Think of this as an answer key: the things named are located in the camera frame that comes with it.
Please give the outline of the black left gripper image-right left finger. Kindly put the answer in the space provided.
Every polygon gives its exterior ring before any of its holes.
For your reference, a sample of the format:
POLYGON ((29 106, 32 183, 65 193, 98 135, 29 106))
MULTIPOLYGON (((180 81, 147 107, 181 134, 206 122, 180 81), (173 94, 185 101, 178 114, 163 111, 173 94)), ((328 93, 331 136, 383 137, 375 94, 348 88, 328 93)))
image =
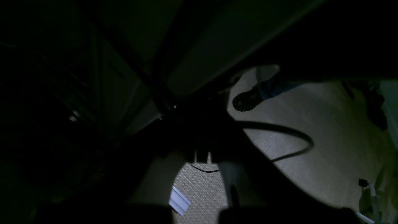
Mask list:
POLYGON ((169 205, 177 174, 199 140, 134 140, 111 156, 112 171, 92 187, 38 209, 34 224, 173 224, 169 205))

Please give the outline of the left gripper black image-right right finger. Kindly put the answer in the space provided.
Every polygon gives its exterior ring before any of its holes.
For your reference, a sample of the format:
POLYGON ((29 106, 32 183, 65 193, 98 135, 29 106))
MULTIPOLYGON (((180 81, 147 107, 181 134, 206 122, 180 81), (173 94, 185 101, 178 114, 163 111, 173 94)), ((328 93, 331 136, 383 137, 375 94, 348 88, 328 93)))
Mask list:
POLYGON ((310 196, 275 165, 314 147, 313 139, 296 129, 274 124, 200 125, 196 132, 217 146, 217 163, 223 177, 229 207, 219 213, 219 224, 356 224, 353 210, 336 208, 310 196), (303 149, 267 158, 243 129, 260 129, 302 139, 303 149))

